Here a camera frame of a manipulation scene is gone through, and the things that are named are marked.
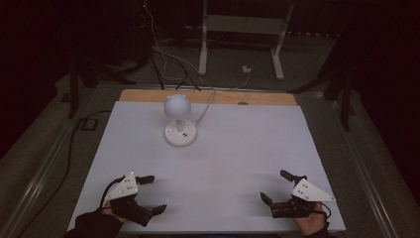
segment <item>table leg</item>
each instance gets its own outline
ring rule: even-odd
[[[291,4],[288,7],[287,15],[284,18],[284,21],[281,25],[281,30],[278,35],[277,46],[274,49],[271,49],[272,65],[274,66],[275,78],[277,80],[284,80],[283,69],[281,68],[280,58],[278,54],[280,53],[281,45],[283,44],[284,37],[286,36],[288,23],[290,21],[291,13],[293,12],[294,5]]]
[[[207,70],[207,0],[203,0],[203,33],[201,39],[200,64],[198,74],[204,76]]]

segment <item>white cable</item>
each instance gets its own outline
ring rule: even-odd
[[[157,51],[159,51],[160,53],[161,53],[161,55],[162,55],[162,57],[163,57],[163,59],[165,60],[165,64],[164,64],[164,69],[163,69],[163,74],[162,74],[162,77],[163,78],[165,78],[164,77],[164,73],[166,72],[166,62],[167,62],[167,58],[165,57],[165,56],[169,56],[169,57],[172,57],[172,58],[175,58],[175,59],[178,59],[178,60],[182,60],[182,61],[185,61],[185,62],[187,62],[189,65],[191,65],[192,66],[192,68],[194,68],[194,70],[197,72],[197,74],[198,74],[198,69],[197,69],[197,67],[195,67],[191,62],[189,62],[188,60],[186,60],[186,59],[182,59],[182,58],[179,58],[179,57],[176,57],[176,56],[173,56],[173,55],[170,55],[170,54],[167,54],[167,53],[164,53],[161,49],[160,49],[160,47],[158,46],[158,41],[157,41],[157,37],[156,37],[156,35],[155,35],[155,30],[154,30],[154,21],[155,21],[155,19],[154,19],[154,17],[152,16],[152,14],[149,12],[149,9],[148,9],[148,1],[147,0],[145,0],[145,8],[146,8],[146,12],[149,14],[149,16],[152,18],[152,22],[151,22],[151,25],[152,25],[152,34],[154,35],[154,40],[155,40],[155,43],[156,43],[156,46],[154,47]],[[203,81],[203,78],[201,78],[201,76],[200,75],[198,75],[198,78],[200,78],[200,81],[204,84],[204,85],[206,85],[206,86],[208,86],[208,87],[210,87],[210,88],[213,88],[212,86],[210,86],[209,84],[207,84],[207,83],[205,83],[204,81]]]
[[[241,86],[237,86],[237,87],[234,87],[234,88],[232,88],[232,89],[238,89],[238,88],[241,88],[241,87],[243,87],[243,86],[247,85],[249,81],[250,81],[250,73],[249,73],[249,72],[247,72],[247,80],[245,81],[245,83],[244,83],[244,84],[242,84]]]
[[[210,95],[210,99],[209,99],[209,101],[207,102],[207,106],[206,106],[206,108],[204,109],[204,111],[203,111],[203,113],[201,113],[201,116],[194,122],[195,123],[195,125],[198,125],[200,122],[201,122],[201,120],[203,119],[203,117],[204,117],[204,115],[206,114],[206,112],[207,112],[207,110],[209,109],[209,107],[210,107],[210,104],[213,102],[213,98],[214,98],[214,95],[216,94],[216,91],[213,91],[212,93],[211,93],[211,95]]]

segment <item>white base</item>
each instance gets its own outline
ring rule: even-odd
[[[168,143],[175,147],[184,147],[191,144],[197,137],[197,129],[195,123],[190,120],[183,121],[183,131],[178,132],[176,129],[176,120],[169,122],[164,129],[164,136]]]

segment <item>white stand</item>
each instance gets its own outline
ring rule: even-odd
[[[271,50],[272,64],[277,80],[284,80],[283,70],[281,68],[280,53],[283,44],[291,13],[293,12],[293,4],[290,4],[286,16],[282,19],[264,19],[237,16],[220,16],[207,13],[207,0],[204,0],[203,6],[203,32],[201,39],[200,63],[198,65],[198,74],[204,76],[207,71],[207,32],[240,32],[240,33],[257,33],[278,35],[278,42],[274,49]]]
[[[195,123],[190,120],[173,120],[164,129],[164,136],[168,143],[175,147],[184,147],[191,144],[197,137]]]

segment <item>black cable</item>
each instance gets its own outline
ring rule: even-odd
[[[161,77],[160,77],[160,72],[158,70],[157,64],[155,62],[155,56],[153,54],[151,56],[151,59],[152,59],[153,68],[155,69],[155,73],[157,74],[157,80],[158,80],[158,83],[160,84],[160,89],[164,90],[163,82],[161,81]]]
[[[164,59],[164,58],[162,58],[162,57],[159,57],[159,56],[155,56],[154,54],[160,54],[160,55],[164,55],[164,56],[166,56],[166,57],[168,57],[168,59]],[[177,58],[175,58],[175,57],[173,57],[173,56],[170,56],[170,55],[167,55],[167,54],[165,54],[165,53],[162,53],[162,52],[156,52],[156,51],[152,51],[152,56],[153,57],[156,57],[156,58],[159,58],[160,60],[167,60],[167,61],[169,61],[169,62],[171,62],[171,63],[174,63],[174,64],[176,64],[176,65],[178,65],[178,66],[180,66],[181,68],[182,68],[182,70],[184,71],[184,73],[185,73],[185,76],[184,76],[184,79],[183,79],[183,81],[178,85],[178,87],[180,86],[180,85],[182,85],[183,83],[187,83],[187,84],[189,84],[189,85],[191,85],[191,86],[193,86],[195,89],[197,89],[198,91],[201,91],[201,89],[198,87],[198,85],[194,82],[194,80],[192,79],[192,77],[191,77],[191,75],[190,75],[190,73],[188,72],[188,70],[185,68],[185,66],[183,65],[183,63],[179,60],[179,59],[177,59]],[[157,69],[157,65],[156,65],[156,62],[154,61],[154,68],[155,69]],[[186,81],[186,78],[189,78],[190,79],[190,81],[191,81],[191,83],[188,83],[187,81]]]
[[[99,114],[99,113],[105,113],[110,111],[98,111],[95,113],[92,113],[84,118],[80,118],[77,122],[77,125],[74,127],[71,137],[70,137],[70,143],[68,146],[68,154],[67,154],[67,164],[64,172],[64,176],[62,177],[61,181],[59,182],[58,186],[55,188],[55,191],[52,193],[50,198],[43,204],[43,206],[38,210],[37,213],[32,217],[32,219],[25,225],[25,227],[21,230],[21,232],[16,236],[17,238],[20,238],[23,236],[23,234],[27,231],[27,229],[32,225],[32,223],[37,219],[37,217],[44,211],[44,209],[50,204],[50,202],[53,200],[53,198],[58,194],[58,191],[61,189],[62,185],[64,184],[65,180],[67,179],[68,173],[70,171],[71,166],[71,152],[72,152],[72,146],[74,141],[74,136],[76,132],[79,130],[80,126],[87,120],[91,119],[90,117]]]

